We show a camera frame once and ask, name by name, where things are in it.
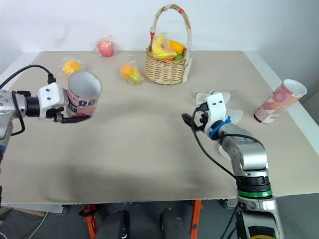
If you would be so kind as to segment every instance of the basket handle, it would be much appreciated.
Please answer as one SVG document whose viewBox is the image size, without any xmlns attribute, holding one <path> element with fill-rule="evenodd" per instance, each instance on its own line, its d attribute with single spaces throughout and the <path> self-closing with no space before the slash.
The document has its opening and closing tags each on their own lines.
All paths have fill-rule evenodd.
<svg viewBox="0 0 319 239">
<path fill-rule="evenodd" d="M 156 31 L 156 24 L 158 22 L 158 19 L 159 19 L 161 13 L 164 12 L 164 11 L 167 11 L 170 8 L 178 11 L 178 13 L 181 14 L 183 16 L 183 18 L 184 18 L 186 31 L 187 31 L 187 50 L 186 50 L 186 53 L 185 53 L 185 60 L 186 60 L 185 64 L 187 64 L 188 63 L 188 59 L 189 59 L 189 55 L 190 55 L 189 51 L 191 49 L 191 28 L 190 28 L 190 23 L 189 23 L 189 20 L 188 20 L 186 12 L 182 8 L 180 8 L 179 6 L 177 6 L 175 4 L 168 4 L 166 6 L 163 6 L 155 14 L 155 19 L 154 19 L 154 22 L 153 22 L 153 26 L 151 26 L 151 32 L 150 32 L 150 34 L 151 34 L 150 47 L 152 46 L 152 43 L 153 43 L 153 39 L 154 39 L 154 36 L 155 36 L 155 31 Z"/>
</svg>

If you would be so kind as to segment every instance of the blue ring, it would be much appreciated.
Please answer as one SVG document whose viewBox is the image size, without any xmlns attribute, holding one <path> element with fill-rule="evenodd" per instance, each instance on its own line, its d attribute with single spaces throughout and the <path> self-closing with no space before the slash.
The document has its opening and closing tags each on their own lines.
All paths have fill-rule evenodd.
<svg viewBox="0 0 319 239">
<path fill-rule="evenodd" d="M 227 118 L 227 120 L 225 120 L 225 122 L 220 123 L 218 126 L 216 126 L 216 127 L 213 129 L 213 131 L 209 133 L 209 137 L 210 137 L 211 139 L 213 139 L 214 135 L 218 132 L 218 130 L 219 130 L 223 125 L 225 125 L 225 124 L 227 124 L 227 123 L 231 123 L 231 117 L 230 117 L 230 116 L 228 116 L 228 118 Z"/>
</svg>

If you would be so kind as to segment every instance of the paper cup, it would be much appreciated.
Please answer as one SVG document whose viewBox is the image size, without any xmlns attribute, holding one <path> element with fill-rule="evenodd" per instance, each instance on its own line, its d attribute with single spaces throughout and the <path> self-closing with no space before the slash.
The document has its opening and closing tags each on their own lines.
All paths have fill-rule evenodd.
<svg viewBox="0 0 319 239">
<path fill-rule="evenodd" d="M 93 116 L 102 84 L 93 74 L 77 71 L 69 76 L 67 114 L 72 116 Z"/>
<path fill-rule="evenodd" d="M 306 87 L 300 82 L 290 79 L 284 80 L 255 112 L 254 118 L 259 123 L 269 124 L 306 93 Z"/>
</svg>

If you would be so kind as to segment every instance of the white wall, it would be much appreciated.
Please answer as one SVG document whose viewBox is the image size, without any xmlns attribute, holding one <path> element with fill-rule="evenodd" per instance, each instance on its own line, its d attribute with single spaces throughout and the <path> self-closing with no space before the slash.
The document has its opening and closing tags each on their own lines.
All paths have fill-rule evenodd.
<svg viewBox="0 0 319 239">
<path fill-rule="evenodd" d="M 188 14 L 193 50 L 258 50 L 281 78 L 319 88 L 318 0 L 175 0 Z M 19 51 L 89 50 L 111 34 L 123 50 L 143 50 L 166 0 L 1 0 L 1 68 Z M 162 14 L 158 32 L 183 41 L 181 16 Z"/>
</svg>

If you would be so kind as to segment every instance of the table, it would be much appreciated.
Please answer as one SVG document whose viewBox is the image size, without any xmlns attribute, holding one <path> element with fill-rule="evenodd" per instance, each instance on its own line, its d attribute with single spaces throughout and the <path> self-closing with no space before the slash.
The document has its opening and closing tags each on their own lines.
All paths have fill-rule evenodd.
<svg viewBox="0 0 319 239">
<path fill-rule="evenodd" d="M 23 53 L 1 80 L 33 62 L 59 72 L 63 57 L 76 57 L 103 89 L 94 117 L 78 124 L 24 118 L 26 131 L 11 138 L 2 162 L 2 204 L 58 212 L 62 204 L 225 199 L 236 197 L 234 180 L 202 153 L 182 113 L 191 114 L 195 91 L 230 92 L 227 107 L 244 111 L 239 126 L 266 148 L 276 196 L 319 192 L 319 127 L 296 103 L 271 125 L 252 115 L 280 84 L 255 52 L 195 51 L 188 82 L 171 86 L 144 79 L 133 86 L 120 66 L 132 55 L 143 71 L 145 53 L 94 51 Z M 11 87 L 36 94 L 46 73 L 32 68 Z M 57 76 L 67 86 L 67 77 Z M 231 169 L 217 144 L 199 134 L 204 147 Z"/>
</svg>

